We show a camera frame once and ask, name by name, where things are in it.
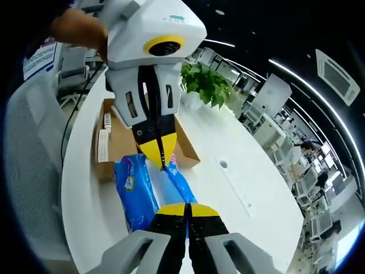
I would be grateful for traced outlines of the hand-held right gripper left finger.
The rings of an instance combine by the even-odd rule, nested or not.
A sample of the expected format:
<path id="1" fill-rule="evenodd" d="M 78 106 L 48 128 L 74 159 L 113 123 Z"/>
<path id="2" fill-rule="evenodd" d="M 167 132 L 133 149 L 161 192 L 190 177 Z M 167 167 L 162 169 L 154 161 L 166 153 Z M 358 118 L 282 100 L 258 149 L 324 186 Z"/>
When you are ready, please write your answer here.
<path id="1" fill-rule="evenodd" d="M 107 249 L 89 273 L 179 273 L 186 250 L 187 204 L 161 208 L 146 230 L 137 230 Z"/>

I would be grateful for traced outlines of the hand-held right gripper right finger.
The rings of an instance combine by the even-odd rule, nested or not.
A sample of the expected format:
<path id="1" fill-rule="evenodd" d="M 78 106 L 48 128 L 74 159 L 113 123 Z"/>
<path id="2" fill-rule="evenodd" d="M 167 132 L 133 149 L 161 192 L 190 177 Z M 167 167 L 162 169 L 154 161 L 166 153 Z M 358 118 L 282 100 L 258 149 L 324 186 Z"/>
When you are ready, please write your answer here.
<path id="1" fill-rule="evenodd" d="M 280 273 L 271 255 L 240 233 L 230 233 L 206 205 L 188 205 L 188 234 L 194 273 Z"/>

